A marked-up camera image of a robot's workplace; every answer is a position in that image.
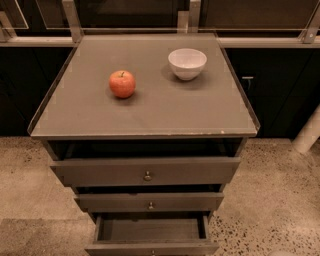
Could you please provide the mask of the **grey bottom drawer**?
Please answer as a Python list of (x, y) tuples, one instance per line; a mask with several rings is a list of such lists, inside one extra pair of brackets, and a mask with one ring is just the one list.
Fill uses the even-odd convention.
[(90, 256), (207, 256), (219, 248), (202, 212), (103, 213)]

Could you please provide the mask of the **grey drawer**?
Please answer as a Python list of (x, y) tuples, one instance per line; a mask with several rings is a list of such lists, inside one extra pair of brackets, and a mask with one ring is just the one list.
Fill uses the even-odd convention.
[(90, 256), (207, 256), (219, 248), (202, 212), (103, 213)]
[(224, 198), (223, 193), (137, 193), (80, 194), (75, 201), (84, 212), (166, 212), (215, 211)]
[(66, 186), (156, 186), (229, 183), (239, 164), (239, 157), (69, 159), (51, 168)]

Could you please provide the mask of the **grey drawer cabinet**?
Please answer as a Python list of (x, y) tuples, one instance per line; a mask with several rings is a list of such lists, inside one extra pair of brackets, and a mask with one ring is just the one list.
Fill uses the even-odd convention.
[[(207, 63), (184, 81), (169, 54), (191, 48)], [(134, 93), (109, 88), (110, 75), (130, 72)], [(29, 126), (54, 161), (69, 159), (239, 157), (258, 120), (211, 34), (86, 36), (50, 88)], [(225, 184), (70, 187), (80, 194), (223, 193)]]

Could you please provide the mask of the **grey top drawer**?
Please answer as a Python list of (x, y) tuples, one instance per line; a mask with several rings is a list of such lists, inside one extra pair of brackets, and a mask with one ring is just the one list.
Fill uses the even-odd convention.
[(239, 157), (69, 159), (51, 168), (66, 186), (156, 186), (229, 183), (239, 164)]

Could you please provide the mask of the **grey middle drawer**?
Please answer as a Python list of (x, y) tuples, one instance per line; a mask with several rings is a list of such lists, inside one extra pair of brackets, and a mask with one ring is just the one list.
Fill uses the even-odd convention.
[(80, 194), (75, 201), (84, 212), (166, 212), (215, 211), (224, 198), (223, 193), (137, 193)]

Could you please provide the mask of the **red apple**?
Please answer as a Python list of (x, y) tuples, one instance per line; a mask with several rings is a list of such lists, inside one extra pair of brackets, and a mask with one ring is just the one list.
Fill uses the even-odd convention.
[(115, 71), (109, 77), (109, 88), (116, 97), (125, 99), (134, 93), (136, 81), (128, 71)]

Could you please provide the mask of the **white ceramic bowl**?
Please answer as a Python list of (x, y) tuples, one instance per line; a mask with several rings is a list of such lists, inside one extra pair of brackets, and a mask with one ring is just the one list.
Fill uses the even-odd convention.
[(168, 56), (172, 72), (181, 80), (196, 78), (207, 63), (207, 56), (196, 49), (181, 48), (172, 51)]

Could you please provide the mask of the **metal railing frame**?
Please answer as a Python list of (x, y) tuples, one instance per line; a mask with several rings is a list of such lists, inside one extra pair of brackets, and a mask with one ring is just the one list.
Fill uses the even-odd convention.
[(71, 46), (88, 35), (215, 35), (225, 48), (319, 48), (320, 0), (1, 0), (1, 42)]

